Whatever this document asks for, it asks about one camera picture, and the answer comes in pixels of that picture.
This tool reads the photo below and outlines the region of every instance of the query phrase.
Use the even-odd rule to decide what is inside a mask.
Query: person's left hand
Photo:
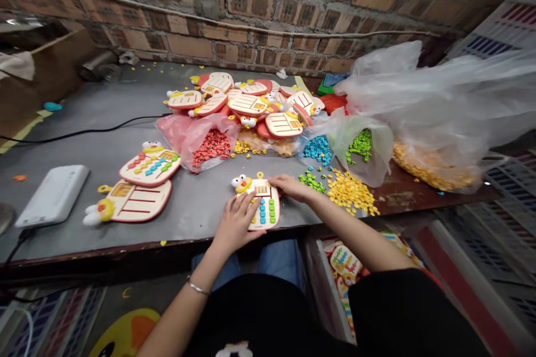
[[[261,204],[261,199],[257,198],[252,204],[255,192],[249,194],[235,195],[227,201],[223,212],[222,221],[211,247],[215,247],[229,257],[233,252],[244,245],[266,234],[265,230],[247,231],[255,212]]]

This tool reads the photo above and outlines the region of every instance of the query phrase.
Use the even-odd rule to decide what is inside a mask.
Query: hand
[[[298,202],[308,202],[318,193],[311,187],[300,183],[289,175],[278,175],[268,179],[268,182],[274,187],[281,189],[289,197]]]
[[[226,254],[226,257],[250,241],[266,234],[265,230],[247,231],[261,204],[260,198],[257,198],[253,204],[251,203],[255,195],[254,191],[249,194],[235,195],[225,205],[222,221],[219,223],[211,247],[214,246]]]

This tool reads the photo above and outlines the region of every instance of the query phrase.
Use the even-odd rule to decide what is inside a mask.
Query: pink plastic bag
[[[193,119],[183,115],[170,115],[159,119],[156,122],[156,126],[171,145],[171,148],[179,153],[180,164],[192,173],[200,173],[219,165],[225,160],[218,156],[203,162],[201,167],[194,166],[194,152],[201,147],[211,129],[217,129],[226,135],[231,146],[231,152],[235,148],[238,133],[240,132],[240,126],[221,113],[211,114],[202,119]]]

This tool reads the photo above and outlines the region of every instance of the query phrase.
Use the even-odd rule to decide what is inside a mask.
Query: table
[[[197,66],[182,67],[168,62],[154,65],[148,61],[141,62],[136,70],[124,66],[119,82],[85,84],[67,98],[61,112],[46,118],[27,139],[51,138],[88,128],[108,128],[133,117],[166,113],[168,109],[162,101],[168,90],[182,90],[186,86],[192,89],[191,75],[211,71],[222,69],[207,67],[201,70]],[[294,84],[293,77],[280,80],[275,75],[229,72],[235,81],[269,77],[281,84]],[[119,179],[119,168],[139,153],[142,142],[163,140],[154,121],[139,120],[117,131],[84,134],[53,143],[20,145],[0,158],[1,200],[13,205],[17,213],[21,213],[49,169],[82,164],[91,171],[67,221],[39,229],[17,252],[15,260],[18,264],[116,254],[204,240],[215,233],[223,205],[233,194],[230,186],[233,177],[241,173],[254,177],[257,171],[262,171],[265,177],[276,173],[297,177],[306,170],[298,158],[281,158],[276,154],[255,155],[249,160],[239,155],[199,176],[182,168],[171,179],[174,188],[166,207],[153,221],[133,225],[111,223],[96,228],[83,226],[85,208],[102,198],[97,187],[115,184]],[[378,208],[383,214],[497,197],[490,187],[484,187],[472,196],[439,196],[425,184],[415,183],[394,163],[391,168],[393,175],[381,188],[374,189],[375,198],[379,200]],[[16,175],[27,175],[28,180],[15,182],[12,177]],[[282,206],[280,229],[320,223],[306,205],[282,200]],[[0,236],[1,262],[15,246],[19,233],[20,230],[11,228]]]

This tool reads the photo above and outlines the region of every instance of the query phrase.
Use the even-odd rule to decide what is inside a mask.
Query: brick wall
[[[221,28],[108,0],[0,0],[0,16],[56,17],[84,26],[98,45],[134,49],[144,59],[320,76],[347,71],[356,57],[379,47],[423,39],[441,58],[503,0],[137,0],[211,19],[278,31],[367,33],[425,30],[430,37],[378,35],[363,39],[303,38]]]

